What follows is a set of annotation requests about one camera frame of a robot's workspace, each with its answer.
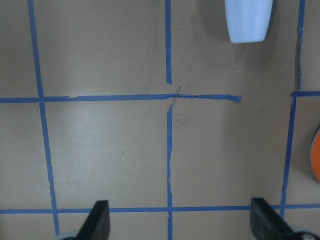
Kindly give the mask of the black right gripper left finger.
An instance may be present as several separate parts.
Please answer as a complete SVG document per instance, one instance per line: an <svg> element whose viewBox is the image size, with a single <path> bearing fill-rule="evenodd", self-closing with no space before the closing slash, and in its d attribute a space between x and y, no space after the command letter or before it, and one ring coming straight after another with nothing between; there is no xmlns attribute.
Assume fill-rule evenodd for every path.
<svg viewBox="0 0 320 240"><path fill-rule="evenodd" d="M78 240L107 240L110 236L110 212L107 200L95 202L77 234Z"/></svg>

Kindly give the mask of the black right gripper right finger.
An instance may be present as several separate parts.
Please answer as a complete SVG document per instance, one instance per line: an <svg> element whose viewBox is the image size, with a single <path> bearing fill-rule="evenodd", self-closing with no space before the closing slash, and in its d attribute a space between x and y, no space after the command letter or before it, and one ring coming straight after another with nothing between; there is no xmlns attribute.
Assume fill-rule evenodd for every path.
<svg viewBox="0 0 320 240"><path fill-rule="evenodd" d="M264 198L250 200L250 231L256 240L291 240L295 232Z"/></svg>

